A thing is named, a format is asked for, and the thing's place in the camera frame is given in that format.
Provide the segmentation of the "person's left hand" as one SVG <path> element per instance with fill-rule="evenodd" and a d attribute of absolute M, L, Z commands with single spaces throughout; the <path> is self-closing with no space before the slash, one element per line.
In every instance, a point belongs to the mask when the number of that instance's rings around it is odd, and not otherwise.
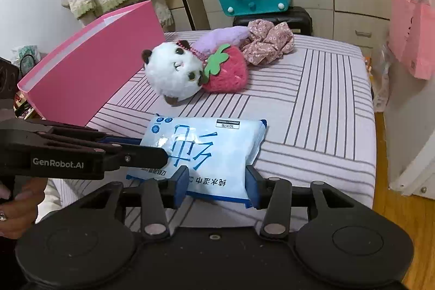
<path fill-rule="evenodd" d="M 47 178 L 32 178 L 13 201 L 1 205 L 1 237 L 18 239 L 32 227 L 46 184 Z"/>

